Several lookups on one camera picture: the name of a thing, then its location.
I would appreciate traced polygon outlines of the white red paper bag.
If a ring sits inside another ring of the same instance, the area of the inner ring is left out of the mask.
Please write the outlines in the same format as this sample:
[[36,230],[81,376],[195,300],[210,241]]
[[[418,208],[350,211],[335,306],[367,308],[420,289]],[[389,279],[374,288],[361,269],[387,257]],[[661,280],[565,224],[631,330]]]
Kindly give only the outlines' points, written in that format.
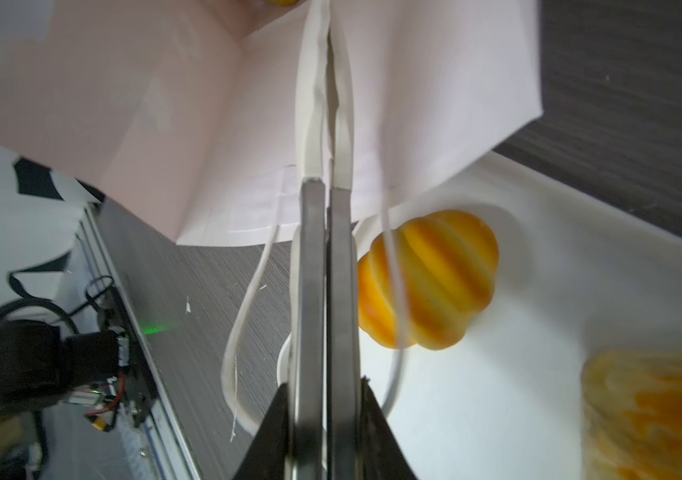
[[542,114],[535,1],[0,1],[0,146],[180,245],[386,218]]

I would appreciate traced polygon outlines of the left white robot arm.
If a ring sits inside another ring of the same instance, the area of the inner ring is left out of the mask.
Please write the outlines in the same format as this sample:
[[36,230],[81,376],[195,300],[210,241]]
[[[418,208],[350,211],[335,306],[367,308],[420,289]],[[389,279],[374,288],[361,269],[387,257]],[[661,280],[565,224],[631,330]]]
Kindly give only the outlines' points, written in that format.
[[0,306],[0,417],[52,406],[76,388],[117,378],[124,385],[129,343],[121,330],[82,334],[50,300]]

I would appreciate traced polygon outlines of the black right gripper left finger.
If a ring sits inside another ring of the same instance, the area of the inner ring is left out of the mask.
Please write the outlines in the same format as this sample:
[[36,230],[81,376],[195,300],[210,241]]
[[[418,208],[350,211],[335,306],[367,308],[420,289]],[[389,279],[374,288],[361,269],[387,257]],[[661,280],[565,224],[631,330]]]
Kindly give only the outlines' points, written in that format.
[[289,450],[288,385],[280,385],[233,480],[284,480]]

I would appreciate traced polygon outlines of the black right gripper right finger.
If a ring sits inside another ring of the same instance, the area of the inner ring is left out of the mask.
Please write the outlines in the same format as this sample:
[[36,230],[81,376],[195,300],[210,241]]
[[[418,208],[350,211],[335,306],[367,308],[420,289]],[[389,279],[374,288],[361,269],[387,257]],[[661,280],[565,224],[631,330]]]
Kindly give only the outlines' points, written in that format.
[[367,378],[361,380],[360,457],[366,480],[416,480]]

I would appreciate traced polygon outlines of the short twisted fake bread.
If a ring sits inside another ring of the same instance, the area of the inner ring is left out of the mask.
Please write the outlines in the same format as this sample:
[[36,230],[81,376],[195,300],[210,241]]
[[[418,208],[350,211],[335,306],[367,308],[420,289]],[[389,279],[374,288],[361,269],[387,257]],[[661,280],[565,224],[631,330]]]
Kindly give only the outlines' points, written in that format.
[[584,479],[682,479],[682,354],[605,350],[581,385]]

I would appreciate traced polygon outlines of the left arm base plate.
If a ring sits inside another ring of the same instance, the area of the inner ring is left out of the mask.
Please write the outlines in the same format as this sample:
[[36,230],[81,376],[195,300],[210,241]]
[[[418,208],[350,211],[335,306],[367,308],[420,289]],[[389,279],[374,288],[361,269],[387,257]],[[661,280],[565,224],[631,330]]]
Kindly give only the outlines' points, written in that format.
[[86,306],[96,313],[100,331],[116,334],[119,344],[119,374],[104,386],[111,392],[86,412],[84,417],[98,430],[109,432],[124,413],[133,428],[141,428],[153,417],[152,408],[159,398],[158,388],[115,279],[103,275],[92,280],[85,290]]

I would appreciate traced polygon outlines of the steel tongs white tips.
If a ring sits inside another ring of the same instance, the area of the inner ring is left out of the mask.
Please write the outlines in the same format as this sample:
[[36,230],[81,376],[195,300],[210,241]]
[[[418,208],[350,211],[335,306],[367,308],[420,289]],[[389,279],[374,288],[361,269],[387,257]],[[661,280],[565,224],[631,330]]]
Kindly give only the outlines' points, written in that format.
[[360,479],[353,90],[341,18],[330,1],[309,4],[295,133],[300,223],[291,254],[287,472],[291,479]]

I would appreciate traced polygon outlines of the small yellow fake bread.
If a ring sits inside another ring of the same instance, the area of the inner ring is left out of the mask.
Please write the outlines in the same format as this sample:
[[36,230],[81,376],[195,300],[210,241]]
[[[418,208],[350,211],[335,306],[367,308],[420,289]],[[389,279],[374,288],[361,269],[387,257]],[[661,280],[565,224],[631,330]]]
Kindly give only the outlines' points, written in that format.
[[[491,228],[460,210],[411,219],[393,231],[410,315],[408,347],[443,350],[458,343],[491,303],[499,246]],[[395,299],[384,237],[358,261],[360,328],[379,345],[397,347]]]

